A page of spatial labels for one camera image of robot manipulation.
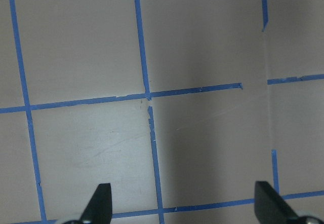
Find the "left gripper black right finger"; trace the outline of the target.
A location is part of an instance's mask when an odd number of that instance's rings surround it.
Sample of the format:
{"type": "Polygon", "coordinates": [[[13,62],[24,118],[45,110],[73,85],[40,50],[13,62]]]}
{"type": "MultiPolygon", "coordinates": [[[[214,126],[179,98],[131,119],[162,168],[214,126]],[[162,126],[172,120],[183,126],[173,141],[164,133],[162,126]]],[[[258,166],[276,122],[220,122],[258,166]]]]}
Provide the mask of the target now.
{"type": "Polygon", "coordinates": [[[303,219],[267,181],[255,182],[254,213],[262,224],[303,223],[303,219]]]}

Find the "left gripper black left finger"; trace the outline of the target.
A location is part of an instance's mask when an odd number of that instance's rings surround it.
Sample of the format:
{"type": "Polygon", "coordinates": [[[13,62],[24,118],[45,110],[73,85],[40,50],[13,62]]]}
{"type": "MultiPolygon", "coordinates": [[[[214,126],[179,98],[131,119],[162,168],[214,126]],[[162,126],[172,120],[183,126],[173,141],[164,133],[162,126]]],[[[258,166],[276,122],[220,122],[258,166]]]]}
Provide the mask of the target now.
{"type": "Polygon", "coordinates": [[[101,183],[97,186],[89,203],[78,221],[80,223],[109,224],[112,220],[111,184],[101,183]]]}

